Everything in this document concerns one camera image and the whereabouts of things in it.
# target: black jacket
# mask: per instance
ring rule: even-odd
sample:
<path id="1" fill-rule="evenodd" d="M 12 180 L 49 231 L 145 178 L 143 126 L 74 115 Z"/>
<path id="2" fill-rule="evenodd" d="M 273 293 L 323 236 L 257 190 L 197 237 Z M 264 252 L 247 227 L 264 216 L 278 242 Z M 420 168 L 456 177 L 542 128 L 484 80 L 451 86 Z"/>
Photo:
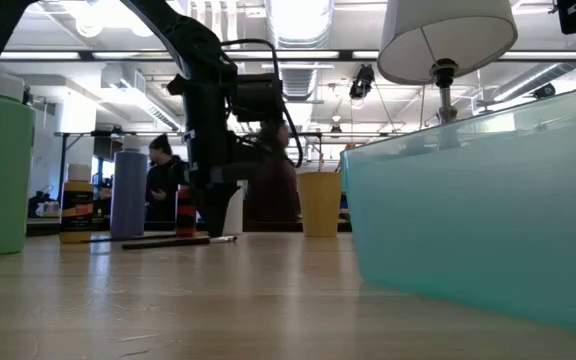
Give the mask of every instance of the black jacket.
<path id="1" fill-rule="evenodd" d="M 169 162 L 150 168 L 146 183 L 147 221 L 175 221 L 177 189 L 182 182 L 180 176 L 185 166 L 186 163 L 174 155 Z M 151 191 L 159 190 L 166 193 L 163 201 L 155 199 L 151 194 Z"/>

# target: translucent container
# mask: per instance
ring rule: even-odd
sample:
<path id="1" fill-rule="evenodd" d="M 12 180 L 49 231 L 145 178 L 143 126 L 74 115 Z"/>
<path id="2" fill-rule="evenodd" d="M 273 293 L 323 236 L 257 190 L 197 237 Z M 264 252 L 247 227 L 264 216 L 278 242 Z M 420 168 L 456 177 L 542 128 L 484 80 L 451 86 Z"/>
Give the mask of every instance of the translucent container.
<path id="1" fill-rule="evenodd" d="M 336 238 L 341 180 L 337 172 L 307 172 L 297 176 L 304 235 Z"/>
<path id="2" fill-rule="evenodd" d="M 576 330 L 576 92 L 351 149 L 361 273 Z"/>

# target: lamp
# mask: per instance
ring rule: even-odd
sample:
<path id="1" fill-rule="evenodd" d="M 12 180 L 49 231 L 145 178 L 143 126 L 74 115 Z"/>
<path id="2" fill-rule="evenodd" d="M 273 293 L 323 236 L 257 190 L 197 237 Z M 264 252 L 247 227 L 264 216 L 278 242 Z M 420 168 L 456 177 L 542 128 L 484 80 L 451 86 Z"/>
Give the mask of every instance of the lamp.
<path id="1" fill-rule="evenodd" d="M 517 37 L 508 0 L 389 0 L 377 66 L 394 83 L 435 83 L 440 122 L 453 122 L 453 79 L 497 60 Z"/>

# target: label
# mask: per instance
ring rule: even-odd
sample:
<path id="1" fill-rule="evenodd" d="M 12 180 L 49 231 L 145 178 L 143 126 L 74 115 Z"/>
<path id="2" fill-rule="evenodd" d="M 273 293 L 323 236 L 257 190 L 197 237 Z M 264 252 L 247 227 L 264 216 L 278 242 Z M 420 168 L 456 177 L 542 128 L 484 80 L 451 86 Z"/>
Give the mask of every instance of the label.
<path id="1" fill-rule="evenodd" d="M 92 191 L 64 191 L 61 232 L 92 230 Z"/>

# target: person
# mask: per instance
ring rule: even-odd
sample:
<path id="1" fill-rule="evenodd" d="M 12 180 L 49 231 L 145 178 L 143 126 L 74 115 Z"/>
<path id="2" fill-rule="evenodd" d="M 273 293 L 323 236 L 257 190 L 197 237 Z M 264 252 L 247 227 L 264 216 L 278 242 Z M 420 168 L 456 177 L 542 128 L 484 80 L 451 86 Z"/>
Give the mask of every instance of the person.
<path id="1" fill-rule="evenodd" d="M 152 167 L 146 181 L 146 221 L 174 222 L 176 194 L 179 184 L 177 167 L 184 162 L 172 154 L 166 134 L 158 136 L 149 146 Z"/>
<path id="2" fill-rule="evenodd" d="M 286 155 L 290 131 L 285 123 L 265 124 L 258 139 L 268 155 L 259 173 L 248 182 L 245 217 L 254 222 L 297 222 L 300 213 L 297 175 Z"/>

